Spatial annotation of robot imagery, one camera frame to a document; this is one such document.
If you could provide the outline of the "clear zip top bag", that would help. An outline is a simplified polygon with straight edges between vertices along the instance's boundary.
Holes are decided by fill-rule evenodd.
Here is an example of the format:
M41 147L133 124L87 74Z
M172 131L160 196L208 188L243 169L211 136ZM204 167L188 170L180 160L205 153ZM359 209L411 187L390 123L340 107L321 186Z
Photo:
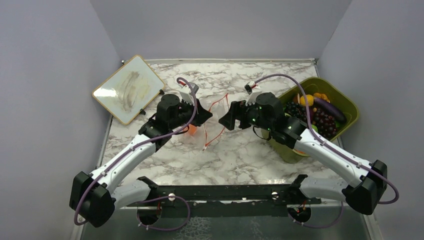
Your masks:
M201 99L200 103L213 116L202 126L197 126L197 131L193 136L187 134L185 128L185 133L183 133L181 139L187 141L189 144L194 144L198 150L205 151L225 131L225 127L219 123L219 119L229 110L229 94L224 93L208 96L205 99Z

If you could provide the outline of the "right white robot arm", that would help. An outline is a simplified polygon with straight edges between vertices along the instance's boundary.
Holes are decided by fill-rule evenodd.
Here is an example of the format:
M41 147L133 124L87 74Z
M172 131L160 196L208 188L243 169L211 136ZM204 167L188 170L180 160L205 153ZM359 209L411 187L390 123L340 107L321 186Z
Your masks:
M357 157L319 135L307 124L286 115L283 104L270 92L261 93L255 103L233 101L219 123L232 131L239 128L260 128L268 136L290 149L303 152L337 173L342 180L305 177L288 190L289 199L300 204L307 198L332 199L347 203L355 211L371 215L387 189L387 165Z

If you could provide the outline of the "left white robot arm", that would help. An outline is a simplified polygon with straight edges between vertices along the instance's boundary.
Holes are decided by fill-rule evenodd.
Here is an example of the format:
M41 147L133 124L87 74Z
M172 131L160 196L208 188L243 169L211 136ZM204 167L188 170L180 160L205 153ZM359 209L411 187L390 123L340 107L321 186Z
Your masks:
M200 127L212 116L197 98L189 103L175 94L162 96L156 113L118 155L91 173L81 171L73 178L69 206L74 210L74 224L90 223L98 228L109 220L115 209L135 202L137 196L144 205L155 203L157 191L147 183L137 180L130 187L120 187L120 183L172 136L190 125Z

